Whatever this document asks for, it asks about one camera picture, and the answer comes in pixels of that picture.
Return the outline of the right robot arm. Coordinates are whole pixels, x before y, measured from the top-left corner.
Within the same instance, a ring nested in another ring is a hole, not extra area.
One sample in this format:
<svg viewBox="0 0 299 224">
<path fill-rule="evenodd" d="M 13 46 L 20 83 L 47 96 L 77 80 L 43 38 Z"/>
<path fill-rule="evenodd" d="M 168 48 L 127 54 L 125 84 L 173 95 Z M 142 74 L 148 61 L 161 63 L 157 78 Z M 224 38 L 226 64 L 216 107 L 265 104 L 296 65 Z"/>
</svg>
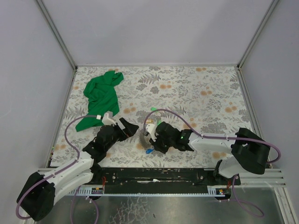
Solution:
<svg viewBox="0 0 299 224">
<path fill-rule="evenodd" d="M 196 134 L 193 130 L 180 131 L 162 122 L 147 124 L 145 130 L 150 135 L 150 144 L 163 154 L 171 147 L 181 152 L 206 150 L 228 154 L 229 158 L 219 160 L 215 168 L 215 172 L 225 178 L 246 172 L 265 173 L 270 146 L 247 128 L 240 128 L 235 134 Z"/>
</svg>

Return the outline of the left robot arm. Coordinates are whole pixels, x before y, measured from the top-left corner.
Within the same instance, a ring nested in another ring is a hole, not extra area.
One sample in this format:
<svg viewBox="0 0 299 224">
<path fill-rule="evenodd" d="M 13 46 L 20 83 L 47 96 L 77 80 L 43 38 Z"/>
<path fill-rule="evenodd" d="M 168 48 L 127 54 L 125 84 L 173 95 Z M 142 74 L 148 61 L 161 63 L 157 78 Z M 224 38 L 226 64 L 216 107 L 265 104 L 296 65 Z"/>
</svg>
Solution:
<svg viewBox="0 0 299 224">
<path fill-rule="evenodd" d="M 16 215 L 19 219 L 25 219 L 19 214 L 22 208 L 28 214 L 27 218 L 40 221 L 49 214 L 55 203 L 72 190 L 86 183 L 104 183 L 99 162 L 116 142 L 134 136 L 139 126 L 124 118 L 119 119 L 124 128 L 113 120 L 102 121 L 104 125 L 96 137 L 81 152 L 77 152 L 75 159 L 50 172 L 35 172 L 29 176 L 16 200 Z"/>
</svg>

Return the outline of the blue key tag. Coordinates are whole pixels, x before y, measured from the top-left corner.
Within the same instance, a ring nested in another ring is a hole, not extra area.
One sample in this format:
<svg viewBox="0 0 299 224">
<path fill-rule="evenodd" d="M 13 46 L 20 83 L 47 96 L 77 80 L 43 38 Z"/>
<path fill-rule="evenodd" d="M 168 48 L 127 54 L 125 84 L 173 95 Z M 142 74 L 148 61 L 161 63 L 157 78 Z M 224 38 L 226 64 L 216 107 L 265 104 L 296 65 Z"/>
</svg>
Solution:
<svg viewBox="0 0 299 224">
<path fill-rule="evenodd" d="M 153 151 L 154 151 L 153 148 L 149 148 L 149 149 L 146 150 L 146 154 L 150 154 L 150 153 L 152 153 Z"/>
</svg>

